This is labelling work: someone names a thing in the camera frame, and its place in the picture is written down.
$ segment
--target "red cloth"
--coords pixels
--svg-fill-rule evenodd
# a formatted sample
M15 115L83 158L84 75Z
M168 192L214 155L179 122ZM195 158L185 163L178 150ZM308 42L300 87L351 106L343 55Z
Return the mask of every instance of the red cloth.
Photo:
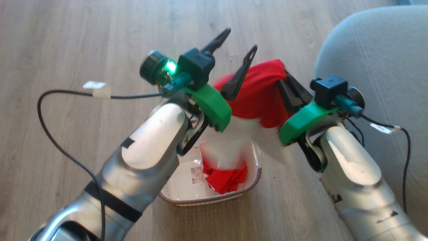
M203 172L208 175L207 182L211 187L220 194L233 192L238 190L238 184L244 183L247 178L247 163L239 155L241 166L239 169L234 170L218 170L210 165L207 157L202 152L202 164L204 165Z
M223 85L233 75L218 79L213 87L221 91ZM276 85L280 79L287 79L281 60L270 60L250 67L238 96L234 101L228 101L232 108L232 115L244 119L260 118L260 124L265 128L282 126L291 114L287 113ZM244 160L240 160L242 163L239 169L219 170L210 165L210 163L217 163L216 160L207 161L208 157L204 155L202 149L201 152L203 172L208 175L206 180L218 193L236 191L238 184L245 181L247 164Z
M213 87L221 88L234 74L218 79ZM234 101L228 101L232 115L244 119L260 118L265 128L282 126L291 117L282 102L276 82L287 79L281 60L270 60L250 67Z

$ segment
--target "cable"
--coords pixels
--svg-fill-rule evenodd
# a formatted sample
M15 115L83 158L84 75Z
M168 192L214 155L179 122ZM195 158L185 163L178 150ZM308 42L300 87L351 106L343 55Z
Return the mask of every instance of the cable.
M364 147L364 134L363 134L363 132L361 131L361 129L360 128L358 128L357 127L357 125L353 122L353 121L351 121L347 116L345 116L343 113L341 113L341 112L337 112L340 116L342 116L342 118L344 118L344 119L346 119L346 120L348 120L349 121L349 123L351 123L351 125L360 133L360 135L361 135L361 145Z
M39 228L30 238L29 241L36 241L37 237L42 233L43 229L45 229L44 227Z
M349 123L360 133L360 135L361 135L361 145L364 147L364 134L361 131L361 129L358 128L357 125L353 121L351 121L348 117L345 116L345 119L348 120Z
M48 128L46 127L45 121L43 120L42 116L42 101L43 99L54 93L65 93L65 94L73 94L73 95L79 95L79 96L89 96L92 97L92 93L89 92L80 92L80 91L73 91L73 90L49 90L44 92L37 101L37 115L39 116L40 124L42 125L43 130L45 131L48 138L51 140L52 144L66 157L68 157L71 161L76 163L78 166L83 168L94 180L95 184L98 187L98 194L100 195L100 204L101 204L101 241L104 241L105 237L105 226L106 226L106 214L105 214L105 207L104 207L104 199L102 196L102 187L95 176L95 174L89 170L83 163L81 163L79 160L74 158L71 154L69 154L67 151L65 151L52 137L51 133L49 132ZM111 96L112 99L139 99L139 98L150 98L155 96L161 96L163 93L154 93L154 94L144 94L144 95L131 95L131 96Z
M393 126L393 125L388 125L388 124L383 124L380 122L377 122L375 120L370 119L369 117L365 116L364 114L360 114L360 116L365 119L368 122L371 122L373 124L376 124L378 126L381 127L386 127L386 128L397 128L397 126ZM406 176L407 176L407 169L409 167L409 162L410 162L410 148L411 148L411 143L410 143L410 135L408 133L408 131L402 127L399 127L399 129L404 132L404 134L406 135L407 138L407 157L406 157L406 162L404 163L404 173L403 173L403 187L402 187L402 192L403 192L403 211L404 213L407 213L407 206L406 206Z
M358 141L358 143L361 145L361 141L360 141L360 139L358 138L358 135L357 134L355 134L355 132L354 131L349 131L349 133L351 133L354 137L355 137L355 139L357 139L357 141Z

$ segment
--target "gray sofa cushion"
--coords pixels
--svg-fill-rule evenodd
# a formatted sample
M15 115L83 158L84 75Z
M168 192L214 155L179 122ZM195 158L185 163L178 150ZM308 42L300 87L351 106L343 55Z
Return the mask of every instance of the gray sofa cushion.
M428 235L428 6L395 6L354 14L339 24L319 54L315 76L338 75L366 99L365 114L406 128L412 140L407 213ZM402 132L380 133L358 119L366 150L402 203L407 151Z

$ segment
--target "wooden floor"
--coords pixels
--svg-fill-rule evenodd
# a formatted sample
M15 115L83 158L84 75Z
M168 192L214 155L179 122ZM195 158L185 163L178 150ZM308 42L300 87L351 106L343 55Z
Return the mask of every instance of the wooden floor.
M225 27L211 80L235 71L253 44L255 63L284 61L313 77L328 33L348 15L395 0L0 0L0 240L27 240L75 198L90 177L49 142L36 101L48 89L109 83L116 94L150 93L139 77L152 49L177 59ZM53 96L43 113L64 148L98 171L159 99L113 101ZM263 162L250 193L203 207L157 199L127 236L137 240L351 240L296 146L284 165Z

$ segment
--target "white plastic basket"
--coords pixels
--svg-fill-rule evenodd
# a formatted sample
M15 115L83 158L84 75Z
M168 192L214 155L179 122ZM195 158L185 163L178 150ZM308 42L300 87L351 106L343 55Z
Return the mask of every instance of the white plastic basket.
M161 190L159 196L164 201L178 206L205 205L239 197L254 188L262 175L259 160L259 148L249 142L241 151L247 163L247 178L238 185L238 190L219 194L208 186L202 173L202 156L199 144L204 142L204 135L183 157L178 157L180 165Z

